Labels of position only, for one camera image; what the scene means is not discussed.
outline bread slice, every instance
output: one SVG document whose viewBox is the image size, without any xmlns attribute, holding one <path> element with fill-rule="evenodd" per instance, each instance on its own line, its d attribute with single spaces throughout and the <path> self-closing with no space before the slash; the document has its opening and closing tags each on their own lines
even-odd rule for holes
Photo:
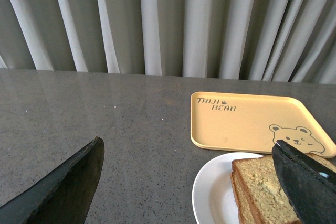
<svg viewBox="0 0 336 224">
<path fill-rule="evenodd" d="M 235 196 L 235 201 L 238 207 L 238 217 L 240 224 L 254 224 L 254 219 L 250 211 L 250 206 L 248 205 L 247 199 L 241 189 L 239 182 L 234 173 L 230 174 L 231 184 L 233 189 L 233 194 Z"/>
<path fill-rule="evenodd" d="M 324 158 L 309 154 L 322 165 L 336 172 L 336 167 Z M 290 205 L 276 175 L 271 155 L 261 158 L 238 159 L 233 161 L 233 184 L 239 195 L 244 192 L 255 223 L 289 224 L 301 223 Z M 239 200 L 238 209 L 244 215 L 246 204 Z"/>
</svg>

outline bear illustration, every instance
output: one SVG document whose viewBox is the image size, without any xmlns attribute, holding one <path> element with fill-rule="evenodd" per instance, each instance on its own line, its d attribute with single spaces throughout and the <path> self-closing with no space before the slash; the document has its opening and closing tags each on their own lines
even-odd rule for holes
<svg viewBox="0 0 336 224">
<path fill-rule="evenodd" d="M 311 135 L 311 131 L 305 127 L 298 126 L 295 129 L 292 129 L 272 124 L 269 126 L 269 129 L 273 131 L 274 143 L 281 139 L 303 152 L 322 154 L 325 151 L 324 146 L 318 142 Z"/>
</svg>

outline plate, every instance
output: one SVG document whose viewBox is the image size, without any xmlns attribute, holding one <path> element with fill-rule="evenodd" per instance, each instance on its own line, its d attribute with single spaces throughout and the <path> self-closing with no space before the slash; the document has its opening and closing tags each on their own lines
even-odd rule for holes
<svg viewBox="0 0 336 224">
<path fill-rule="evenodd" d="M 198 224 L 239 224 L 238 208 L 232 191 L 232 161 L 262 157 L 255 153 L 234 152 L 218 156 L 198 172 L 192 192 L 193 210 Z"/>
</svg>

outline square plate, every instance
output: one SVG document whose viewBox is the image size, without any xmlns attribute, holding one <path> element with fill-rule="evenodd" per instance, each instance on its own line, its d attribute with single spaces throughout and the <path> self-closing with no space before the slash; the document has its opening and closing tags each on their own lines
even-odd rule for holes
<svg viewBox="0 0 336 224">
<path fill-rule="evenodd" d="M 282 139 L 305 153 L 336 156 L 336 145 L 297 99 L 196 92 L 191 139 L 201 148 L 270 154 Z"/>
</svg>

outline white curtain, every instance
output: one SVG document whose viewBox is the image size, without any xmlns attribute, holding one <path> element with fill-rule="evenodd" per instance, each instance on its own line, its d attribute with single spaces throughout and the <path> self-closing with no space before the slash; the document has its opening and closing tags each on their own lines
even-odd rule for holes
<svg viewBox="0 0 336 224">
<path fill-rule="evenodd" d="M 336 0 L 0 0 L 0 68 L 336 84 Z"/>
</svg>

